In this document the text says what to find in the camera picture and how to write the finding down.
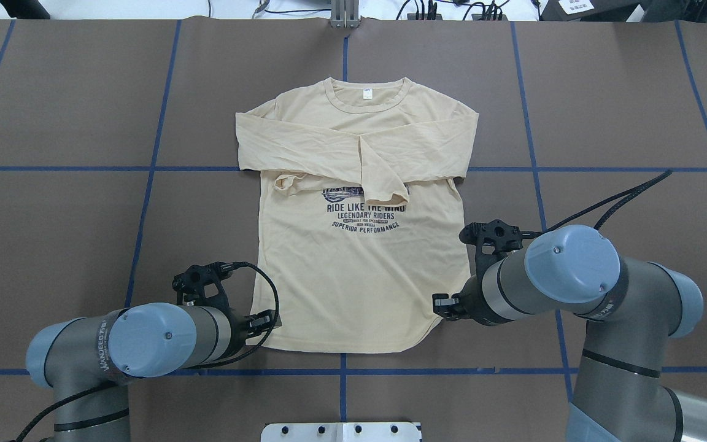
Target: black wire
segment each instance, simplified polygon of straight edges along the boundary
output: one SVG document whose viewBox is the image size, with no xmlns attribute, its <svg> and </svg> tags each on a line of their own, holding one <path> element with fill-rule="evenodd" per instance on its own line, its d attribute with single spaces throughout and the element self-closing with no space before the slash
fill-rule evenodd
<svg viewBox="0 0 707 442">
<path fill-rule="evenodd" d="M 400 11 L 398 12 L 398 16 L 395 17 L 395 20 L 400 20 L 400 16 L 402 15 L 402 10 L 405 9 L 405 6 L 407 6 L 411 0 L 405 0 L 405 3 L 403 3 L 403 6 L 400 7 Z"/>
<path fill-rule="evenodd" d="M 640 185 L 633 193 L 629 193 L 627 196 L 625 196 L 625 198 L 613 204 L 612 207 L 607 209 L 607 212 L 605 212 L 604 215 L 601 216 L 600 220 L 597 221 L 597 224 L 594 225 L 594 229 L 601 229 L 601 226 L 606 223 L 607 219 L 609 219 L 612 214 L 615 213 L 616 210 L 623 207 L 624 204 L 628 203 L 629 201 L 637 198 L 640 193 L 645 192 L 649 188 L 653 187 L 654 184 L 657 184 L 658 182 L 670 176 L 671 173 L 673 173 L 673 171 L 668 169 L 667 171 L 665 171 L 665 173 L 661 174 L 660 176 L 657 176 L 649 182 L 645 182 L 645 184 Z"/>
<path fill-rule="evenodd" d="M 465 11 L 465 15 L 463 16 L 463 21 L 465 21 L 465 19 L 468 18 L 468 12 L 470 12 L 471 9 L 473 9 L 474 6 L 476 6 L 476 5 L 482 6 L 482 15 L 485 15 L 485 8 L 487 6 L 482 2 L 474 2 L 474 3 L 471 3 L 471 5 L 468 6 L 468 9 Z"/>
<path fill-rule="evenodd" d="M 247 350 L 247 352 L 242 353 L 241 355 L 236 356 L 235 358 L 232 359 L 225 359 L 224 361 L 219 361 L 216 363 L 208 363 L 208 364 L 198 364 L 196 366 L 191 366 L 189 369 L 191 370 L 198 370 L 202 368 L 214 368 L 216 366 L 224 366 L 228 364 L 232 364 L 238 361 L 241 361 L 242 359 L 246 358 L 249 355 L 252 355 L 253 352 L 256 350 L 260 349 L 261 345 L 263 345 L 264 342 L 266 342 L 266 339 L 269 338 L 269 334 L 272 333 L 272 330 L 274 330 L 275 325 L 277 325 L 277 320 L 280 319 L 280 299 L 278 299 L 277 296 L 277 287 L 274 286 L 274 282 L 272 282 L 272 279 L 263 272 L 262 269 L 259 269 L 258 266 L 252 263 L 246 263 L 246 262 L 239 262 L 239 263 L 232 263 L 236 266 L 246 266 L 247 268 L 254 269 L 255 271 L 258 272 L 261 276 L 263 276 L 263 279 L 266 279 L 266 282 L 269 283 L 269 287 L 272 288 L 272 293 L 274 293 L 274 318 L 272 318 L 272 325 L 270 325 L 269 330 L 264 333 L 263 338 L 261 338 L 261 341 L 258 341 L 258 344 L 256 344 L 252 349 Z"/>
<path fill-rule="evenodd" d="M 293 11 L 270 11 L 269 9 L 264 9 L 264 12 L 269 12 L 269 14 L 293 14 L 294 12 L 328 12 L 331 9 L 295 9 Z"/>
<path fill-rule="evenodd" d="M 59 402 L 54 403 L 53 405 L 49 406 L 48 408 L 43 409 L 43 411 L 40 411 L 37 416 L 34 417 L 34 419 L 29 422 L 28 425 L 26 425 L 26 428 L 23 429 L 22 432 L 18 435 L 18 437 L 15 438 L 14 442 L 23 442 L 23 439 L 26 438 L 26 435 L 29 434 L 29 432 L 34 428 L 34 426 L 39 423 L 43 417 L 47 416 L 50 414 L 51 411 L 54 411 L 54 409 L 59 408 L 60 406 L 67 405 L 68 403 L 81 399 L 85 395 L 90 395 L 90 394 L 95 394 L 96 392 L 101 392 L 104 389 L 110 389 L 110 387 L 115 387 L 116 384 L 110 381 L 106 381 L 102 384 L 99 384 L 96 387 L 90 388 L 88 390 L 83 390 L 82 392 L 78 392 L 77 394 L 70 395 L 70 397 L 65 397 L 64 399 L 60 400 Z"/>
<path fill-rule="evenodd" d="M 605 200 L 602 200 L 602 201 L 598 202 L 597 204 L 594 204 L 594 205 L 592 205 L 592 206 L 590 206 L 590 207 L 587 207 L 587 209 L 583 209 L 583 210 L 581 210 L 580 212 L 575 213 L 574 215 L 570 216 L 569 218 L 566 218 L 566 219 L 562 220 L 560 223 L 555 224 L 555 226 L 550 227 L 550 228 L 547 229 L 547 230 L 544 230 L 544 232 L 542 232 L 542 234 L 546 234 L 547 232 L 552 232 L 553 230 L 558 229 L 559 227 L 563 226 L 564 224 L 569 223 L 569 221 L 573 221 L 573 220 L 575 220 L 575 219 L 577 219 L 577 218 L 580 218 L 582 215 L 585 215 L 586 213 L 589 213 L 589 212 L 591 212 L 592 210 L 596 210 L 596 209 L 598 209 L 599 207 L 602 207 L 604 204 L 607 204 L 607 203 L 609 203 L 609 202 L 611 202 L 611 201 L 615 201 L 615 200 L 617 200 L 618 198 L 623 198 L 623 196 L 629 196 L 629 195 L 632 195 L 632 194 L 634 194 L 634 193 L 636 193 L 634 196 L 637 196 L 637 195 L 639 195 L 640 193 L 642 193 L 642 192 L 644 192 L 645 190 L 647 190 L 648 188 L 650 188 L 652 185 L 657 184 L 658 182 L 660 182 L 660 181 L 662 181 L 663 179 L 665 179 L 665 178 L 667 178 L 668 176 L 670 176 L 671 173 L 673 173 L 673 171 L 670 170 L 670 169 L 668 169 L 668 170 L 665 171 L 663 174 L 660 174 L 659 176 L 657 176 L 657 177 L 654 178 L 654 179 L 650 179 L 650 180 L 648 180 L 648 181 L 646 181 L 646 182 L 643 182 L 643 184 L 636 185 L 636 187 L 629 188 L 629 190 L 624 190 L 623 192 L 616 193 L 615 195 L 610 196 L 609 198 L 607 198 L 607 199 L 605 199 Z M 620 202 L 618 202 L 616 205 L 618 205 L 618 204 L 620 204 L 620 205 L 618 205 L 618 207 L 613 206 L 615 209 L 613 210 L 612 207 L 611 207 L 610 210 L 612 210 L 612 212 L 615 212 L 616 210 L 620 209 L 621 206 L 623 206 L 624 204 L 626 204 L 626 203 L 628 203 L 629 201 L 631 201 L 631 200 L 634 198 L 634 196 L 632 196 L 632 198 L 629 198 L 629 200 L 626 201 L 626 202 L 624 202 L 623 204 L 621 204 Z M 609 215 L 607 215 L 607 218 L 610 218 L 611 216 L 612 216 L 612 213 L 609 213 Z"/>
</svg>

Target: beige shirt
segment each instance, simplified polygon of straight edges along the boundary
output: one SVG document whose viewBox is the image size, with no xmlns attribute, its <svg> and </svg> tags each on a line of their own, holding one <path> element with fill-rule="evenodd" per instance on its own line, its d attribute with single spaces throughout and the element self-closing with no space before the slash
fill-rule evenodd
<svg viewBox="0 0 707 442">
<path fill-rule="evenodd" d="M 454 178 L 477 118 L 409 79 L 325 79 L 236 114 L 239 167 L 261 171 L 258 266 L 280 293 L 267 347 L 401 352 L 438 324 L 431 295 L 469 277 Z M 267 308 L 256 279 L 252 311 Z"/>
</svg>

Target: white floor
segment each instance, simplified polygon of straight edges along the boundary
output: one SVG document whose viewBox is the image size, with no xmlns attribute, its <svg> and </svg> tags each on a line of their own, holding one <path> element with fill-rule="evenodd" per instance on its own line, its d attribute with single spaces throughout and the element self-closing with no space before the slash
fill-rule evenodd
<svg viewBox="0 0 707 442">
<path fill-rule="evenodd" d="M 209 13 L 207 0 L 41 0 L 45 9 L 54 19 L 180 19 Z M 211 0 L 211 15 L 214 18 L 249 19 L 258 5 L 258 0 Z M 402 0 L 360 0 L 362 17 L 394 20 Z M 272 0 L 269 10 L 329 8 L 328 0 Z M 444 20 L 461 20 L 468 6 L 439 3 L 438 13 Z M 415 12 L 413 2 L 405 7 L 401 19 L 409 12 Z M 503 6 L 509 20 L 536 20 L 536 8 L 530 0 L 509 0 Z M 302 14 L 258 14 L 258 19 L 285 19 L 306 17 L 329 17 L 329 12 L 303 12 Z M 639 21 L 642 9 L 638 7 L 628 21 Z M 0 5 L 0 18 L 9 18 Z"/>
</svg>

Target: shirt neckline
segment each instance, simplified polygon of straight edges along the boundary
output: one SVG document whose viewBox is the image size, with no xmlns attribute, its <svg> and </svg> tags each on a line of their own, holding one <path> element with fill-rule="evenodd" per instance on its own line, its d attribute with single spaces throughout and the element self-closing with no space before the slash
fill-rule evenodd
<svg viewBox="0 0 707 442">
<path fill-rule="evenodd" d="M 349 83 L 346 81 L 341 81 L 329 77 L 323 81 L 323 89 L 326 92 L 326 98 L 329 99 L 329 103 L 332 103 L 332 106 L 336 107 L 337 109 L 348 113 L 365 113 L 382 112 L 397 106 L 408 94 L 408 91 L 409 89 L 411 89 L 412 84 L 413 82 L 405 77 L 390 83 Z M 365 89 L 368 87 L 373 89 L 388 89 L 393 87 L 400 87 L 400 90 L 395 95 L 395 97 L 390 98 L 385 103 L 373 104 L 372 106 L 353 106 L 353 104 L 344 103 L 337 97 L 337 94 L 334 92 L 335 86 L 351 89 Z"/>
</svg>

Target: metal bracket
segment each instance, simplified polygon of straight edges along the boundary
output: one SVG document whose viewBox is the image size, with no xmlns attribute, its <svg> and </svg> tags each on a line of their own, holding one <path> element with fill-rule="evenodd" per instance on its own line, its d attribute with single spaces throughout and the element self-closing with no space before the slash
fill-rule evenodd
<svg viewBox="0 0 707 442">
<path fill-rule="evenodd" d="M 418 422 L 269 424 L 261 442 L 421 442 Z"/>
<path fill-rule="evenodd" d="M 359 0 L 331 0 L 332 28 L 359 28 Z"/>
</svg>

